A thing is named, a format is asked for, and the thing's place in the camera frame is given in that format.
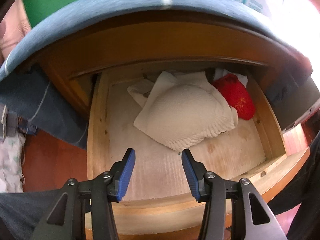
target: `metal screw head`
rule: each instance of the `metal screw head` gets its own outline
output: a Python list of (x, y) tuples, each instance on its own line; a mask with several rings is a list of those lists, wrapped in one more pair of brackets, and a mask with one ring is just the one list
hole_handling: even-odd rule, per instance
[(248, 185), (248, 184), (250, 184), (250, 181), (249, 181), (247, 178), (242, 178), (242, 179), (241, 179), (241, 183), (242, 183), (243, 185)]
[(69, 179), (68, 180), (68, 185), (69, 186), (72, 186), (72, 185), (74, 185), (75, 184), (75, 180), (74, 179)]
[(105, 179), (107, 179), (107, 178), (110, 177), (110, 173), (107, 172), (107, 171), (105, 171), (105, 172), (102, 174), (102, 177), (105, 178)]
[(216, 176), (212, 171), (208, 171), (208, 172), (206, 173), (206, 175), (207, 175), (207, 177), (208, 177), (209, 179), (213, 179), (214, 176)]

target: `blue fabric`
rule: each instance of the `blue fabric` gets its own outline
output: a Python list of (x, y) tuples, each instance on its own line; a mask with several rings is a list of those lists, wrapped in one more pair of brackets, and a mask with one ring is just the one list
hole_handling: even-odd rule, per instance
[(24, 74), (13, 72), (0, 82), (0, 102), (41, 130), (86, 149), (88, 122), (60, 95), (41, 68), (34, 66)]
[(0, 194), (0, 217), (16, 240), (30, 239), (59, 190)]
[(0, 81), (21, 62), (45, 46), (92, 24), (123, 14), (146, 10), (177, 9), (205, 12), (247, 24), (279, 40), (264, 15), (233, 0), (78, 0), (53, 13), (15, 47), (0, 68)]

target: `red plastic bag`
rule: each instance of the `red plastic bag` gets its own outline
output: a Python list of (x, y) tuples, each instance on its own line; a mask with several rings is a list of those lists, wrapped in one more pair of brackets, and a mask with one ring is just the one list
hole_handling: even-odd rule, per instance
[(212, 84), (238, 112), (238, 117), (249, 120), (254, 116), (255, 107), (245, 86), (234, 74), (227, 74)]

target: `open wooden drawer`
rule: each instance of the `open wooden drawer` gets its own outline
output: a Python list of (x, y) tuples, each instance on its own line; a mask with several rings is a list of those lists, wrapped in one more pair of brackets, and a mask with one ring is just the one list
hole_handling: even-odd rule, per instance
[[(168, 64), (153, 62), (110, 68), (102, 72), (95, 86), (88, 130), (88, 179), (109, 170), (128, 147), (136, 151), (127, 194), (119, 204), (113, 203), (120, 234), (161, 234), (193, 227), (197, 231), (196, 226), (201, 224), (204, 203), (197, 203), (191, 196), (181, 155), (133, 126), (141, 107), (128, 94), (128, 86), (143, 75), (157, 76), (166, 67), (200, 71), (205, 66), (200, 62)], [(248, 79), (247, 90), (256, 107), (255, 116), (249, 121), (239, 119), (235, 129), (207, 138), (190, 150), (196, 161), (224, 179), (249, 178), (269, 201), (294, 177), (309, 151), (286, 156), (276, 117), (256, 81), (251, 76)], [(226, 227), (229, 227), (231, 202), (226, 205)]]

